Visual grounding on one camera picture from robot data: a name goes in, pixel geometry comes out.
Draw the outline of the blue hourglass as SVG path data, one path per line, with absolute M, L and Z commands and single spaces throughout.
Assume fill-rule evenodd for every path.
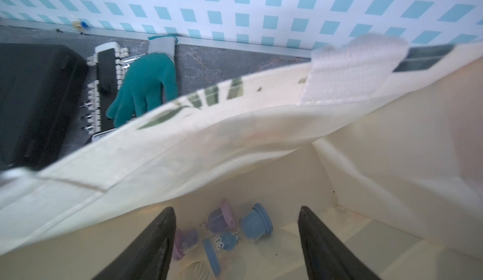
M 220 277 L 228 270 L 226 257 L 229 256 L 241 242 L 254 243 L 269 236 L 274 227 L 265 208 L 256 203 L 241 218 L 237 218 L 238 230 L 206 237 L 202 241 L 208 264 L 215 277 Z

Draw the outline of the small purple hourglass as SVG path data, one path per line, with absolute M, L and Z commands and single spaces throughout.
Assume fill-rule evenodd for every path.
M 238 222 L 230 202 L 223 198 L 220 204 L 208 213 L 199 227 L 177 227 L 174 239 L 172 258 L 180 261 L 202 241 L 208 234 L 218 235 L 224 232 L 236 232 Z

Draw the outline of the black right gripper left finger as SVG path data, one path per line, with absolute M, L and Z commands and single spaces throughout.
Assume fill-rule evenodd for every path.
M 94 279 L 166 279 L 175 233 L 176 214 L 168 207 Z

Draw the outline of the cream floral canvas tote bag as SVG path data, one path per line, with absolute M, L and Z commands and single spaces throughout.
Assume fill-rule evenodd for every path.
M 308 279 L 309 208 L 382 279 L 482 278 L 482 43 L 366 35 L 167 103 L 40 171 L 1 176 L 2 279 L 122 279 L 156 217 L 221 200 L 269 233 L 221 279 Z

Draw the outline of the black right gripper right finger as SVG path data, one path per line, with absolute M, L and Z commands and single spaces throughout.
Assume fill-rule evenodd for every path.
M 300 209 L 298 228 L 309 279 L 379 279 L 306 206 Z

